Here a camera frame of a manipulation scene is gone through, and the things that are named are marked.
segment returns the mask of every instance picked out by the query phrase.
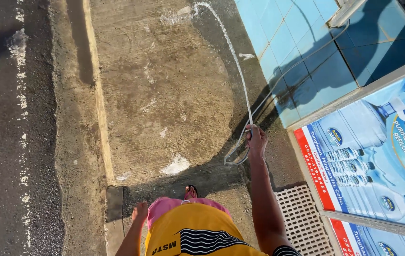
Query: concrete sidewalk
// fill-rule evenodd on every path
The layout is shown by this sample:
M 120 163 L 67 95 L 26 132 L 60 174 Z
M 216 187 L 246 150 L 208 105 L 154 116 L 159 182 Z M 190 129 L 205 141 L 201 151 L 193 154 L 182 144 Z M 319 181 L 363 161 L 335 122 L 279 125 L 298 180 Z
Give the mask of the concrete sidewalk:
M 234 1 L 209 4 L 237 55 L 253 54 Z M 189 183 L 200 197 L 226 206 L 257 248 L 248 166 L 223 165 L 247 120 L 240 75 L 212 12 L 202 6 L 193 16 L 193 6 L 183 0 L 91 0 L 90 10 L 85 6 L 107 183 L 120 187 L 107 195 L 109 255 L 128 231 L 136 202 L 182 198 Z M 256 58 L 240 62 L 256 107 L 268 92 L 266 81 Z M 301 183 L 273 104 L 258 123 L 271 138 L 274 189 Z

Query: striped pattern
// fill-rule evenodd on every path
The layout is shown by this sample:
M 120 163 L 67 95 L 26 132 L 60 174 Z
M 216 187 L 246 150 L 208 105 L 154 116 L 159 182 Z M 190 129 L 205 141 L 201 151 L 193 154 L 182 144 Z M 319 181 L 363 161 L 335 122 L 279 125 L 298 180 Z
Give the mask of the striped pattern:
M 302 256 L 296 249 L 289 246 L 280 246 L 273 251 L 272 256 Z
M 179 233 L 180 250 L 190 255 L 206 255 L 233 245 L 250 246 L 225 231 L 183 229 Z

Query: advertising poster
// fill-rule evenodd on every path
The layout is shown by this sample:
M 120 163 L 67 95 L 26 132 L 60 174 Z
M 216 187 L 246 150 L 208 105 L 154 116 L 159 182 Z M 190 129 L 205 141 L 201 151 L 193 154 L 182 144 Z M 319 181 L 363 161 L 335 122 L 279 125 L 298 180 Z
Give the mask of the advertising poster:
M 345 256 L 405 256 L 405 236 L 330 219 Z
M 405 78 L 294 134 L 325 210 L 405 224 Z

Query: hand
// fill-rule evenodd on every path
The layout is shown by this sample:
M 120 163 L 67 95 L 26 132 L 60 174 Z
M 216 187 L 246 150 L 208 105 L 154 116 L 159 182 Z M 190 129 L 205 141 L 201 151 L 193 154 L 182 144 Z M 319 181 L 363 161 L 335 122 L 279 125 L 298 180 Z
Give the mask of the hand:
M 254 124 L 248 124 L 246 128 L 253 131 L 253 137 L 251 137 L 250 132 L 247 132 L 246 134 L 246 145 L 250 148 L 248 157 L 264 158 L 264 151 L 266 150 L 266 145 L 269 137 L 261 128 Z
M 133 220 L 138 219 L 144 222 L 147 219 L 148 213 L 149 211 L 147 202 L 141 202 L 136 204 L 136 207 L 134 208 L 131 217 L 133 218 Z

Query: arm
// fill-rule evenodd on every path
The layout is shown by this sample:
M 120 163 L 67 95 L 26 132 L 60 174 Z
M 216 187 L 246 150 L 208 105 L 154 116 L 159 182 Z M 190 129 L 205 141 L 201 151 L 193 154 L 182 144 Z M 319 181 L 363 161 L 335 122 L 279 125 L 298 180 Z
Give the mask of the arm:
M 277 247 L 292 245 L 286 236 L 283 215 L 270 185 L 269 171 L 264 159 L 268 137 L 256 125 L 248 125 L 247 128 L 253 131 L 253 137 L 250 133 L 247 134 L 253 224 L 261 251 L 272 255 Z
M 133 210 L 130 229 L 123 239 L 115 256 L 139 256 L 141 247 L 141 230 L 147 218 L 147 202 L 138 203 Z

